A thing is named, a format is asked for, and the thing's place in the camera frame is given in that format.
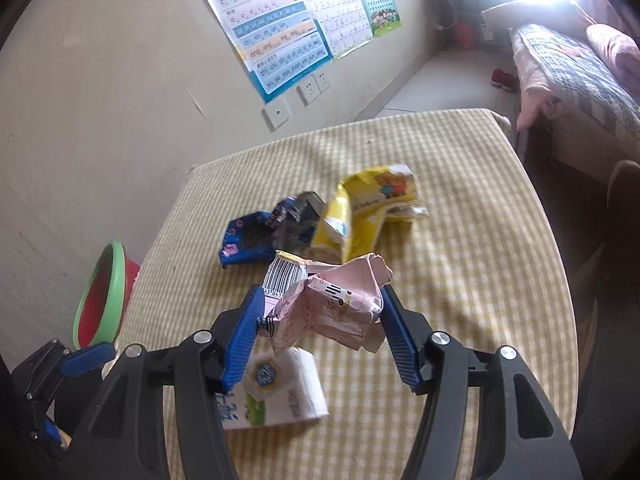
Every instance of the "red shoe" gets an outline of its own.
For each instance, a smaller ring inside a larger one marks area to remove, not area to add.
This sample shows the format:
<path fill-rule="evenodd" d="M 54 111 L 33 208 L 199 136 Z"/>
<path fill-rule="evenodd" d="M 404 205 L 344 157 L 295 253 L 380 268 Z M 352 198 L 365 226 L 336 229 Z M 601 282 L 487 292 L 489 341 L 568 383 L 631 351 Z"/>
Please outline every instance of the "red shoe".
<path fill-rule="evenodd" d="M 499 68 L 494 70 L 494 74 L 491 76 L 491 84 L 493 86 L 502 86 L 502 78 L 504 76 L 504 72 Z"/>
<path fill-rule="evenodd" d="M 502 75 L 502 88 L 507 92 L 515 92 L 518 89 L 518 80 L 513 75 L 505 73 Z"/>

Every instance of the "electrical outlet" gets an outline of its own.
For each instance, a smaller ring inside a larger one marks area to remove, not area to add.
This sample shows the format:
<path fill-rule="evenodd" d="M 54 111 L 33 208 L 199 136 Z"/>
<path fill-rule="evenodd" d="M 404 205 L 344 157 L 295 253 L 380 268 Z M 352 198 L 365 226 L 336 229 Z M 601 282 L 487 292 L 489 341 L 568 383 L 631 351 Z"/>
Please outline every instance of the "electrical outlet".
<path fill-rule="evenodd" d="M 318 88 L 320 92 L 324 92 L 331 83 L 329 83 L 329 78 L 326 76 L 326 72 L 324 69 L 320 69 L 317 73 L 314 74 L 314 78 L 316 79 L 316 83 L 318 83 Z"/>
<path fill-rule="evenodd" d="M 275 131 L 278 127 L 291 117 L 289 109 L 283 97 L 278 97 L 271 101 L 263 108 L 263 113 L 266 115 L 271 125 L 271 130 Z"/>
<path fill-rule="evenodd" d="M 305 102 L 305 105 L 309 106 L 320 95 L 320 89 L 318 83 L 312 75 L 305 77 L 298 85 L 298 92 L 300 97 Z"/>

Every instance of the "checkered tablecloth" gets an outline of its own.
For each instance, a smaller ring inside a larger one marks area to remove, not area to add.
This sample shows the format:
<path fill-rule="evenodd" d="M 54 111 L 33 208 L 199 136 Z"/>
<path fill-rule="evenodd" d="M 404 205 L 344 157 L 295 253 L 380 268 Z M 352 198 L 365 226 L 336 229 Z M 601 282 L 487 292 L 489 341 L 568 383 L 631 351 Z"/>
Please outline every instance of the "checkered tablecloth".
<path fill-rule="evenodd" d="M 506 128 L 488 110 L 404 115 L 290 137 L 197 167 L 144 261 L 117 347 L 178 344 L 262 281 L 267 265 L 221 268 L 229 219 L 304 190 L 329 200 L 348 174 L 405 162 L 430 217 L 386 226 L 378 244 L 404 306 L 471 348 L 516 347 L 571 432 L 578 362 L 569 289 Z M 227 432 L 240 478 L 400 478 L 424 398 L 400 381 L 388 345 L 370 354 L 311 335 L 300 346 L 315 356 L 331 415 Z M 459 478 L 470 475 L 474 452 L 478 396 L 470 391 Z M 165 425 L 175 480 L 183 472 L 170 394 Z"/>

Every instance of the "silver screw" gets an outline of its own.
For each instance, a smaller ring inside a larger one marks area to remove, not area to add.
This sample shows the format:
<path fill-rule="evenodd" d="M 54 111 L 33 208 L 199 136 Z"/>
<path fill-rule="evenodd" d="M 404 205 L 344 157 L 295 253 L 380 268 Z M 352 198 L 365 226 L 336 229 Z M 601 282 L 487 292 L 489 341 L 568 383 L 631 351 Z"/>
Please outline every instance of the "silver screw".
<path fill-rule="evenodd" d="M 124 355 L 127 357 L 138 357 L 140 354 L 142 354 L 142 346 L 140 345 L 127 346 L 127 349 L 124 351 Z"/>
<path fill-rule="evenodd" d="M 434 332 L 431 334 L 431 340 L 436 343 L 436 345 L 444 346 L 449 344 L 451 338 L 444 332 Z"/>
<path fill-rule="evenodd" d="M 504 357 L 505 359 L 511 361 L 512 359 L 515 359 L 517 357 L 518 353 L 516 352 L 515 348 L 512 348 L 510 346 L 503 346 L 502 348 L 500 348 L 500 355 L 502 355 L 502 357 Z"/>
<path fill-rule="evenodd" d="M 208 343 L 209 341 L 211 341 L 211 338 L 212 335 L 209 330 L 200 330 L 199 332 L 193 334 L 193 340 L 199 344 Z"/>

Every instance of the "barcode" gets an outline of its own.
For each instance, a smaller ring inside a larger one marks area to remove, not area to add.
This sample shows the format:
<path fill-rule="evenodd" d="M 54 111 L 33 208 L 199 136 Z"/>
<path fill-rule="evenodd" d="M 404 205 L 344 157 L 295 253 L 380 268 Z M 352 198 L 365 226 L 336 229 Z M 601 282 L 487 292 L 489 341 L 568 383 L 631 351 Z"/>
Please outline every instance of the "barcode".
<path fill-rule="evenodd" d="M 282 258 L 276 258 L 269 266 L 264 277 L 262 288 L 265 294 L 275 298 L 281 298 L 292 283 L 298 280 L 300 266 L 297 262 L 290 262 Z"/>

